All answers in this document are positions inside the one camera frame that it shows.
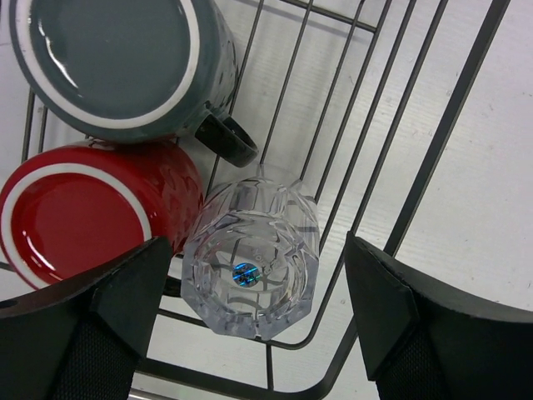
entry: black mesh fabric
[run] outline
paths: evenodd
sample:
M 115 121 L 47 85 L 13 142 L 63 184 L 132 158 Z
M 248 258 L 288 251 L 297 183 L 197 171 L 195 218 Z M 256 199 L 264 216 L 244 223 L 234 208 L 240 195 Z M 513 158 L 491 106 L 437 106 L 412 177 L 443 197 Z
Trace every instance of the black mesh fabric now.
M 77 326 L 50 400 L 125 400 L 138 358 L 113 332 L 84 318 Z
M 381 400 L 450 399 L 441 367 L 423 328 L 391 360 L 376 381 Z

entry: textured glass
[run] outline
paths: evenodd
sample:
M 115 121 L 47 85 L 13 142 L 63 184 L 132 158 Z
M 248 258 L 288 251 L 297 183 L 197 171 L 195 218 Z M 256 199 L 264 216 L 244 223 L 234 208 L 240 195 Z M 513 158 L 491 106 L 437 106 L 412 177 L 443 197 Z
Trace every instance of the textured glass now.
M 311 311 L 319 239 L 301 181 L 257 167 L 207 199 L 185 245 L 182 297 L 215 333 L 271 339 Z

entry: cup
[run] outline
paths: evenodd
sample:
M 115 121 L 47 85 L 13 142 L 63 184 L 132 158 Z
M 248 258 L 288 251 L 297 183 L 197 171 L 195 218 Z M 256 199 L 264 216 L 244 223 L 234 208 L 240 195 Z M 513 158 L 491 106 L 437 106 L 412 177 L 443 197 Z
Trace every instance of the cup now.
M 184 247 L 182 298 L 215 333 L 270 340 L 311 311 L 319 241 L 302 182 L 260 166 L 206 200 Z
M 10 28 L 32 89 L 77 130 L 113 143 L 190 132 L 238 167 L 257 155 L 226 113 L 237 52 L 212 0 L 12 0 Z
M 182 250 L 203 194 L 191 159 L 172 142 L 86 141 L 30 158 L 0 192 L 0 244 L 43 288 L 165 236 Z

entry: white stripe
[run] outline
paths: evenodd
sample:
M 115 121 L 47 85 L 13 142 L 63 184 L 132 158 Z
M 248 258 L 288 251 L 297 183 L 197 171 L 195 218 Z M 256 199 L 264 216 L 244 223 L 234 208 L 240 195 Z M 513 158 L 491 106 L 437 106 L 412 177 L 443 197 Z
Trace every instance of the white stripe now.
M 39 66 L 37 56 L 33 50 L 32 38 L 30 34 L 32 0 L 13 1 L 17 1 L 15 17 L 17 24 L 16 32 L 20 51 L 27 65 L 27 69 L 32 74 L 33 79 L 35 79 L 37 82 L 37 85 L 39 85 L 39 87 L 58 107 L 80 121 L 100 128 L 127 129 L 141 127 L 158 120 L 171 111 L 182 100 L 183 96 L 185 96 L 192 84 L 194 73 L 197 70 L 198 57 L 200 55 L 200 29 L 198 27 L 197 16 L 191 0 L 181 0 L 183 10 L 185 11 L 185 16 L 187 18 L 189 36 L 191 37 L 187 69 L 182 81 L 180 82 L 176 91 L 160 107 L 139 117 L 125 119 L 111 119 L 93 115 L 69 102 L 61 93 L 56 90 Z
M 144 240 L 146 241 L 152 238 L 152 229 L 150 227 L 148 215 L 146 214 L 144 207 L 141 205 L 141 202 L 139 202 L 135 194 L 133 194 L 133 192 L 126 187 L 126 185 L 116 179 L 113 175 L 94 167 L 69 162 L 53 164 L 39 168 L 30 172 L 17 182 L 11 192 L 9 192 L 7 195 L 6 201 L 3 205 L 2 215 L 0 216 L 0 234 L 2 235 L 3 246 L 6 249 L 6 256 L 9 257 L 12 265 L 18 270 L 18 272 L 23 275 L 35 288 L 44 288 L 48 286 L 48 283 L 44 282 L 32 271 L 32 269 L 27 265 L 26 261 L 22 259 L 22 256 L 18 252 L 17 246 L 13 240 L 11 229 L 12 213 L 15 205 L 17 204 L 18 198 L 33 183 L 43 179 L 44 177 L 58 175 L 61 173 L 79 173 L 81 175 L 96 178 L 115 189 L 126 199 L 129 205 L 133 208 L 133 211 L 135 211 L 139 223 L 141 224 Z

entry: red mug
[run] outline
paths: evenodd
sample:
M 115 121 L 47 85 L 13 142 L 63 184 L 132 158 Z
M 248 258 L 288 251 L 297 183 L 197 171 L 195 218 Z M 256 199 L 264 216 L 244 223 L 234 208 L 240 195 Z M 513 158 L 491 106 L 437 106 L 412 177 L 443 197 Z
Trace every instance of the red mug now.
M 203 205 L 192 160 L 172 142 L 86 141 L 22 164 L 0 193 L 2 250 L 43 288 L 155 236 L 182 250 Z

